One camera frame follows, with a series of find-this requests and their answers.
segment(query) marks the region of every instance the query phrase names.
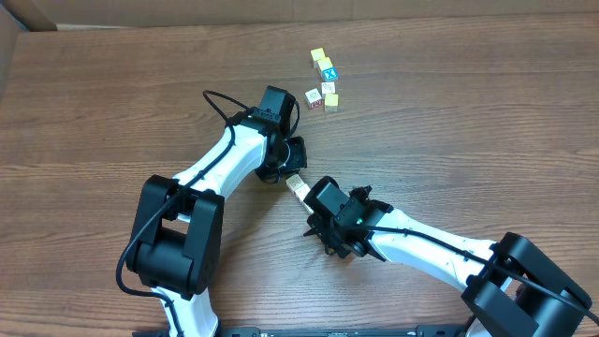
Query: yellow block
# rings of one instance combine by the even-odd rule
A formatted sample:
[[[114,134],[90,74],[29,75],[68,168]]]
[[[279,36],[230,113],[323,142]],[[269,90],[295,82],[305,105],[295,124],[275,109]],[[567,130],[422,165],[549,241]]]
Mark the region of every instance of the yellow block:
[[[323,70],[332,68],[333,63],[330,61],[328,57],[325,57],[324,59],[318,60],[318,67],[320,68],[320,72],[322,72]]]
[[[325,112],[337,112],[339,106],[339,95],[327,94],[325,96]]]
[[[314,64],[314,67],[318,66],[318,60],[322,60],[325,57],[327,57],[325,56],[325,50],[323,50],[322,48],[310,51],[310,54],[312,55],[312,62]]]

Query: cardboard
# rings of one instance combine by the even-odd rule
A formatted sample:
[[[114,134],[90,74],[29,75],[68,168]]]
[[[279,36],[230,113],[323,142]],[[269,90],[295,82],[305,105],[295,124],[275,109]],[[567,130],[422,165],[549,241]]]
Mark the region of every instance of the cardboard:
[[[123,27],[599,11],[599,0],[11,1],[33,1],[37,8],[54,23]]]
[[[4,0],[8,11],[31,31],[56,30],[52,23],[39,10],[33,0]]]
[[[22,32],[10,13],[0,5],[0,102],[7,86],[8,71],[15,51],[17,36]]]

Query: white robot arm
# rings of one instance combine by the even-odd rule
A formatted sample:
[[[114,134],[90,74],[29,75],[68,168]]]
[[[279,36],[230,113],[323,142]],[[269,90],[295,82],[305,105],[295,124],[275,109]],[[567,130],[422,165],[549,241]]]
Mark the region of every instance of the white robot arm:
[[[321,179],[303,199],[314,211],[304,236],[317,235],[328,255],[404,263],[462,291],[476,320],[461,336],[572,336],[584,315],[593,317],[589,295],[527,239],[453,235],[369,199],[371,190],[360,187],[347,196],[332,178]],[[504,293],[511,278],[524,285],[514,299]]]
[[[228,119],[223,137],[195,165],[172,179],[154,175],[144,184],[132,239],[122,259],[162,301],[170,329],[134,335],[216,333],[219,323],[207,286],[218,263],[225,201],[253,171],[263,181],[278,182],[306,167],[303,139],[291,138],[297,126],[296,122],[290,127],[289,122],[294,107],[299,109],[294,96],[269,86],[259,108],[247,108]],[[172,202],[156,216],[167,200]],[[162,219],[188,223],[187,233],[162,227]],[[117,283],[123,291],[148,296],[124,286],[119,270]]]

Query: wooden table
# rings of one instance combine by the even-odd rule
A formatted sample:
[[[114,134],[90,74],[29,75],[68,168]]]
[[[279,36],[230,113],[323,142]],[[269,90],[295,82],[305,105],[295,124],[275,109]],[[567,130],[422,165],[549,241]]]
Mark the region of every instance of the wooden table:
[[[302,105],[307,183],[371,184],[467,237],[522,234],[599,301],[599,15],[33,33],[19,38],[0,110],[0,334],[165,327],[157,300],[114,282],[141,186],[222,135],[202,90],[255,105],[270,84],[303,102],[319,84],[317,47],[341,73],[341,106]],[[306,217],[284,183],[252,175],[235,191],[211,288],[225,326],[468,317],[457,290],[420,271],[325,256],[301,237]]]

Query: wooden block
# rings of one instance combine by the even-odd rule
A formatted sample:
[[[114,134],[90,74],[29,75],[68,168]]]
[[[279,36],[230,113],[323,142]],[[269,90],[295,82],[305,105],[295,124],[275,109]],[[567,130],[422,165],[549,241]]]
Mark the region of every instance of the wooden block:
[[[318,93],[318,89],[314,88],[311,91],[306,93],[306,101],[308,101],[308,106],[310,110],[316,107],[322,107],[323,99],[320,93]]]
[[[312,64],[314,68],[318,67],[318,60],[322,60],[325,57],[327,57],[325,56],[325,50],[323,50],[322,48],[310,51],[310,54],[312,55]]]
[[[325,112],[337,112],[339,106],[339,95],[328,94],[325,97]]]
[[[339,73],[335,67],[331,67],[329,69],[323,70],[323,72],[320,74],[320,77],[322,77],[323,81],[336,82],[339,80]]]
[[[318,70],[320,71],[320,73],[332,67],[333,63],[330,61],[328,57],[318,60]]]
[[[322,82],[320,92],[324,98],[327,97],[327,94],[335,94],[335,82]]]
[[[310,186],[308,186],[301,179],[301,177],[298,174],[294,174],[291,177],[287,178],[286,183],[287,183],[287,187],[289,187],[289,190],[291,190],[291,192],[293,192],[293,195],[297,199],[299,199],[299,202],[301,202],[301,205],[303,205],[303,207],[306,208],[306,211],[308,211],[310,214],[314,213],[314,211],[312,211],[310,206],[306,205],[303,202],[303,200],[306,198],[306,196],[310,192]]]

